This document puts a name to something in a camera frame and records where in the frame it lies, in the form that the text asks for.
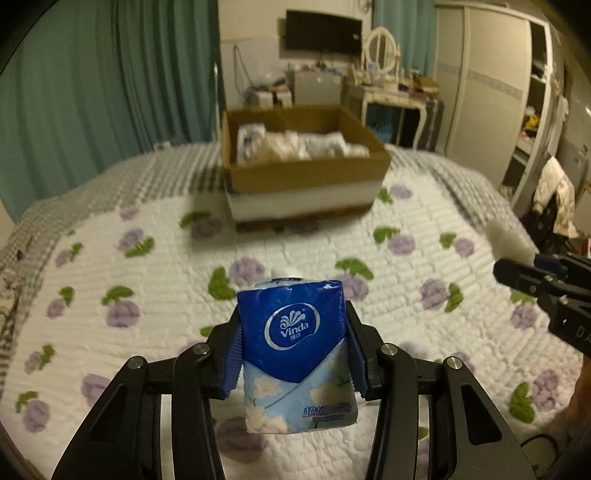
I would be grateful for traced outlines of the white soft sock roll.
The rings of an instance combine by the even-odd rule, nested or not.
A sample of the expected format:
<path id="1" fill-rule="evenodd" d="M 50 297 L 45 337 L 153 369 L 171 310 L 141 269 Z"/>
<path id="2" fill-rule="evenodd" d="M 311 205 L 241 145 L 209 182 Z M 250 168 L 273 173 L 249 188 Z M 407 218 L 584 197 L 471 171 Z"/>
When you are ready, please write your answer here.
<path id="1" fill-rule="evenodd" d="M 518 228 L 510 227 L 501 219 L 494 218 L 487 224 L 485 236 L 496 261 L 508 259 L 528 266 L 534 265 L 535 245 Z"/>

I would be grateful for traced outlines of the blue Vinda tissue pack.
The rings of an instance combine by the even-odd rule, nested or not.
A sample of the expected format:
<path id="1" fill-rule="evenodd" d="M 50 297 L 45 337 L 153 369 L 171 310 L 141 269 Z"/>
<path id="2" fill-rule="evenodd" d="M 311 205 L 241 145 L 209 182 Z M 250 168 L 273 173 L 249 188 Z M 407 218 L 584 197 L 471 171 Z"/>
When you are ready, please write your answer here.
<path id="1" fill-rule="evenodd" d="M 339 280 L 279 278 L 238 293 L 250 433 L 341 428 L 358 418 Z"/>

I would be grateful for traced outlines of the floral patterned tissue pack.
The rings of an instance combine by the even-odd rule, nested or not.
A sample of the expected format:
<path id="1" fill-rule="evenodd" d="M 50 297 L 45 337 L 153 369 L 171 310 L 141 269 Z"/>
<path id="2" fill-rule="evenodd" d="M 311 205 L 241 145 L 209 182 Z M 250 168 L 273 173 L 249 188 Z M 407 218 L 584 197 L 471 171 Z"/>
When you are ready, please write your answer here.
<path id="1" fill-rule="evenodd" d="M 256 152 L 265 138 L 266 126 L 262 123 L 240 126 L 238 128 L 238 144 L 236 144 L 236 162 L 245 164 L 256 158 Z"/>

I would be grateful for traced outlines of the white printed tissue pack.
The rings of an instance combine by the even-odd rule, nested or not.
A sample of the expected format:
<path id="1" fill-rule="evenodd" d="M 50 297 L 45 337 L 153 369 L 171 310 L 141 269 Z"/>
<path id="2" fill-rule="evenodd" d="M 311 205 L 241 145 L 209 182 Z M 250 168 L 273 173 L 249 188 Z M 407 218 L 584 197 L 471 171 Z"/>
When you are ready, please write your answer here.
<path id="1" fill-rule="evenodd" d="M 321 157 L 362 157 L 370 156 L 370 150 L 361 144 L 346 142 L 341 132 L 329 134 L 297 133 L 287 131 L 283 133 L 267 133 L 259 146 L 259 153 L 270 154 L 273 160 L 310 160 Z"/>

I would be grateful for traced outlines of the cream jacket on chair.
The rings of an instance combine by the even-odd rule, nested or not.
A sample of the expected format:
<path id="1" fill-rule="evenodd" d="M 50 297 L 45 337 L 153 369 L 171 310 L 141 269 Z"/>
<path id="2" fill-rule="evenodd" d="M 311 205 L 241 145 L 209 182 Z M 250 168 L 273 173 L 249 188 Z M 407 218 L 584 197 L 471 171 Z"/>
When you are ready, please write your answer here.
<path id="1" fill-rule="evenodd" d="M 557 207 L 553 232 L 567 238 L 577 238 L 574 224 L 576 199 L 574 186 L 555 157 L 544 165 L 533 195 L 532 210 L 542 214 L 554 199 Z"/>

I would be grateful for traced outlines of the white floral quilted mat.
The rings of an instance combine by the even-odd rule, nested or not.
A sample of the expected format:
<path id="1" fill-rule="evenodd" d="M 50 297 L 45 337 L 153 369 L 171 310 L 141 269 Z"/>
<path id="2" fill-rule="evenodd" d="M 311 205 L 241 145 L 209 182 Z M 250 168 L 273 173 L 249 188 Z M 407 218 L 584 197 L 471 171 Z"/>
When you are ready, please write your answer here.
<path id="1" fill-rule="evenodd" d="M 240 374 L 212 405 L 226 476 L 362 478 L 379 404 L 353 389 L 346 304 L 411 356 L 468 368 L 538 476 L 565 450 L 581 356 L 495 280 L 501 244 L 530 241 L 479 176 L 394 172 L 358 219 L 252 233 L 222 193 L 55 226 L 1 400 L 43 476 L 128 358 L 175 357 L 238 313 Z"/>

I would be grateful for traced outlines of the white louvred wardrobe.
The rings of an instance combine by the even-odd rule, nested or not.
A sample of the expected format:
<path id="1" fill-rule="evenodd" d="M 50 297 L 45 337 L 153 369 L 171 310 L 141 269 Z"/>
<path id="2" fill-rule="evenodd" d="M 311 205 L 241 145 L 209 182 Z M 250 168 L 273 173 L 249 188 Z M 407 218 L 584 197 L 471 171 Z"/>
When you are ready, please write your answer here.
<path id="1" fill-rule="evenodd" d="M 547 20 L 476 1 L 436 4 L 437 153 L 516 201 L 541 154 L 555 78 Z"/>

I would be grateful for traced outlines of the white dressing table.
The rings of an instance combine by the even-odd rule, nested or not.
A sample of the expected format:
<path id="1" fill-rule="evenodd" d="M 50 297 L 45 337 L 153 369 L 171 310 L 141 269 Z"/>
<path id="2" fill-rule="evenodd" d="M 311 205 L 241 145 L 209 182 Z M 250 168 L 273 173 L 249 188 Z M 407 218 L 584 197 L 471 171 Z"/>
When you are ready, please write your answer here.
<path id="1" fill-rule="evenodd" d="M 398 108 L 401 111 L 414 110 L 419 113 L 412 148 L 434 152 L 441 129 L 445 105 L 437 98 L 387 90 L 367 85 L 346 84 L 342 95 L 342 105 L 367 125 L 370 105 Z"/>

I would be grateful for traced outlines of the brown cardboard box on bed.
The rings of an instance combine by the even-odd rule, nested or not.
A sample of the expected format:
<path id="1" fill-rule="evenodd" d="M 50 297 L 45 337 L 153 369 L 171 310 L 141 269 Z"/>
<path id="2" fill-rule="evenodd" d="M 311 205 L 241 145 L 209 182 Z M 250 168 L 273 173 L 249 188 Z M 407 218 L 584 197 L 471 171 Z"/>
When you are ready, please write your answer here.
<path id="1" fill-rule="evenodd" d="M 266 134 L 341 132 L 346 142 L 366 146 L 370 156 L 279 161 L 257 150 L 256 158 L 238 164 L 238 128 L 252 123 L 266 126 Z M 383 184 L 391 156 L 380 140 L 346 108 L 295 106 L 225 112 L 221 161 L 233 220 L 256 226 L 367 211 Z"/>

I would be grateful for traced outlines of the oval white vanity mirror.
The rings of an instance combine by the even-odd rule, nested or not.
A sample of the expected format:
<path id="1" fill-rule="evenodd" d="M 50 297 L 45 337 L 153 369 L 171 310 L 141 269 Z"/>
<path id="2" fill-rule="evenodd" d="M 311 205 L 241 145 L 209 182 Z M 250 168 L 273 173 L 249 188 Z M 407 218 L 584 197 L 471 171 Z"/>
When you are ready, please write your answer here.
<path id="1" fill-rule="evenodd" d="M 370 31 L 363 44 L 363 65 L 370 75 L 399 77 L 401 59 L 401 47 L 386 27 Z"/>

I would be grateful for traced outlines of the narrow teal curtain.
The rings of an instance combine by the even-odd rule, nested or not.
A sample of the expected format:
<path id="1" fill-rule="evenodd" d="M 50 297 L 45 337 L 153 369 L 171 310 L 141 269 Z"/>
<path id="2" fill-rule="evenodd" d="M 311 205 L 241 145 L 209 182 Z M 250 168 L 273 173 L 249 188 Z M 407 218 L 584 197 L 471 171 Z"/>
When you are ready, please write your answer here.
<path id="1" fill-rule="evenodd" d="M 401 67 L 434 73 L 437 15 L 434 0 L 375 0 L 373 26 L 385 27 L 401 48 Z"/>

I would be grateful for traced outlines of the grey mini fridge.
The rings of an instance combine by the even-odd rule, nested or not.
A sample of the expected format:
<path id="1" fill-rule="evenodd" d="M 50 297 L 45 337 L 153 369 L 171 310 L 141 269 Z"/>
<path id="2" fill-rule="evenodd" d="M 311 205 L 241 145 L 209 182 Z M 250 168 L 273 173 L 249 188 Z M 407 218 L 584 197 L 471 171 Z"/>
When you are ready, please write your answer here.
<path id="1" fill-rule="evenodd" d="M 342 76 L 329 71 L 295 71 L 294 104 L 334 106 L 342 101 Z"/>

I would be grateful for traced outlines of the white suitcase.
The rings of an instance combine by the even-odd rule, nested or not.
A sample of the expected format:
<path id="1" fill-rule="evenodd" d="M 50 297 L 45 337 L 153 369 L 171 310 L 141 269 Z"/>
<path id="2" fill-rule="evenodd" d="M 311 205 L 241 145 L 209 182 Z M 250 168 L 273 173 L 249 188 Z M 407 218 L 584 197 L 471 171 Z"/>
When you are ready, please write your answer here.
<path id="1" fill-rule="evenodd" d="M 249 104 L 256 108 L 291 108 L 293 107 L 293 95 L 290 90 L 257 90 L 249 95 Z"/>

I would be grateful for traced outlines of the large teal curtain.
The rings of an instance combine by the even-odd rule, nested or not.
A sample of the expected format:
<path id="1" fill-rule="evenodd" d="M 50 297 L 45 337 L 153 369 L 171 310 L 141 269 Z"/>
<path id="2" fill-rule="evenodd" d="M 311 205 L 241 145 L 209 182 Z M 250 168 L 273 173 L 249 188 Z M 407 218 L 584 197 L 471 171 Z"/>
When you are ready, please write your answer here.
<path id="1" fill-rule="evenodd" d="M 127 158 L 211 141 L 214 1 L 59 1 L 1 75 L 1 201 L 20 218 Z"/>

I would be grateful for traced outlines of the black wall television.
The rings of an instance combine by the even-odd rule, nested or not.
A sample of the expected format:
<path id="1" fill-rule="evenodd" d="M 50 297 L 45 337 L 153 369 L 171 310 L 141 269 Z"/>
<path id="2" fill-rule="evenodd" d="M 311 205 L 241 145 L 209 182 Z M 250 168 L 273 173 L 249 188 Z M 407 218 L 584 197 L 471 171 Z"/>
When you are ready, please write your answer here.
<path id="1" fill-rule="evenodd" d="M 358 56 L 362 53 L 363 22 L 339 15 L 287 10 L 284 47 L 287 50 Z"/>

